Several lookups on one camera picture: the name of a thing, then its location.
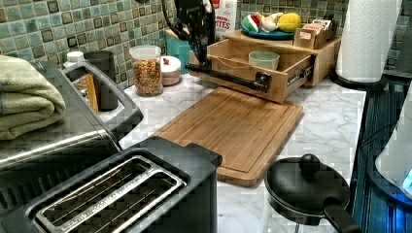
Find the white countertop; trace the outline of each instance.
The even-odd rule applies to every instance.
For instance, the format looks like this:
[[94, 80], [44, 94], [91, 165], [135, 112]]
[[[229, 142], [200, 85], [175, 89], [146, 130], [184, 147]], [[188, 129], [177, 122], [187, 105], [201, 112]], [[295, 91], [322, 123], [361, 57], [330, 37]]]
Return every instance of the white countertop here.
[[[120, 145], [126, 149], [145, 140], [214, 87], [196, 77], [183, 75], [180, 83], [165, 87], [157, 97], [139, 97], [134, 86], [126, 89], [144, 119], [120, 140]], [[330, 80], [323, 80], [313, 88], [299, 88], [288, 100], [303, 106], [304, 115], [278, 159], [313, 153], [349, 182], [365, 95], [365, 92], [341, 87]], [[105, 121], [121, 108], [100, 116]], [[248, 188], [218, 182], [218, 232], [261, 233], [263, 209], [268, 206], [265, 195], [264, 182]], [[294, 222], [281, 216], [277, 219], [279, 227], [275, 232], [294, 232]], [[333, 232], [333, 227], [322, 220], [319, 226], [301, 225], [299, 232]]]

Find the wooden drawer organizer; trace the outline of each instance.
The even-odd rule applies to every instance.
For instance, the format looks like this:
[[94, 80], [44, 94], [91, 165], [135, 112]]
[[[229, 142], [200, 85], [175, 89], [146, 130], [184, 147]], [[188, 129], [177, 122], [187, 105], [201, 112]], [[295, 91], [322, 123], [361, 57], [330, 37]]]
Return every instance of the wooden drawer organizer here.
[[[254, 39], [244, 35], [241, 30], [226, 33], [223, 37], [225, 40], [208, 47], [208, 57], [212, 61], [212, 69], [250, 81], [255, 80], [257, 71], [266, 72], [272, 77], [269, 91], [264, 93], [202, 73], [190, 73], [209, 82], [279, 103], [283, 103], [300, 86], [314, 86], [324, 79], [335, 67], [340, 46], [340, 38], [335, 38], [317, 50], [310, 50], [293, 46], [292, 40]], [[254, 50], [270, 50], [279, 53], [281, 57], [278, 69], [275, 71], [249, 65], [248, 56]], [[192, 52], [190, 53], [190, 62], [197, 63]], [[301, 79], [296, 78], [310, 67], [313, 67], [311, 75]]]

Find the black pot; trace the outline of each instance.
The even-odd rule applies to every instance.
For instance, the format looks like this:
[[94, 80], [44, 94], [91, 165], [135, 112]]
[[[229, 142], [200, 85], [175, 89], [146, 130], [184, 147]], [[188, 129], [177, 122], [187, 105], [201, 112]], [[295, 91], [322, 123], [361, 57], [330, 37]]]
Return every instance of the black pot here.
[[338, 232], [361, 232], [345, 210], [350, 189], [343, 177], [313, 154], [285, 158], [266, 171], [268, 201], [281, 216], [299, 224], [319, 225], [326, 218]]

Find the plate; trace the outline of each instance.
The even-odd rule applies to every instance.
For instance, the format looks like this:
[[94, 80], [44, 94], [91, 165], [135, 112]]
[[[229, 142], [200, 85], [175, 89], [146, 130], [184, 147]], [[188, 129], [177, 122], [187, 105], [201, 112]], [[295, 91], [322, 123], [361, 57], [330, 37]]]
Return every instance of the plate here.
[[242, 29], [243, 32], [248, 34], [250, 37], [254, 38], [259, 38], [259, 39], [266, 39], [266, 40], [275, 40], [275, 41], [281, 41], [281, 40], [291, 40], [293, 39], [293, 33], [292, 32], [283, 32], [280, 30], [274, 30], [271, 32], [254, 32], [246, 29], [242, 24], [240, 25], [240, 29]]

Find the green tile backsplash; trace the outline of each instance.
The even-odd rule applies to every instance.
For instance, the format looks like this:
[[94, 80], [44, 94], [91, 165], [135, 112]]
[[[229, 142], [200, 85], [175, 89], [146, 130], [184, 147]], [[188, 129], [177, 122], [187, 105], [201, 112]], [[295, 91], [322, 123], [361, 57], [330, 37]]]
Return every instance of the green tile backsplash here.
[[[341, 33], [348, 0], [243, 0], [241, 17], [252, 13], [297, 12], [303, 22], [334, 12]], [[172, 17], [173, 1], [167, 1]], [[402, 9], [388, 68], [395, 67], [410, 9]], [[59, 65], [71, 50], [110, 50], [115, 54], [117, 83], [133, 84], [134, 46], [157, 45], [165, 52], [166, 39], [160, 0], [0, 0], [0, 53], [28, 61], [49, 60]]]

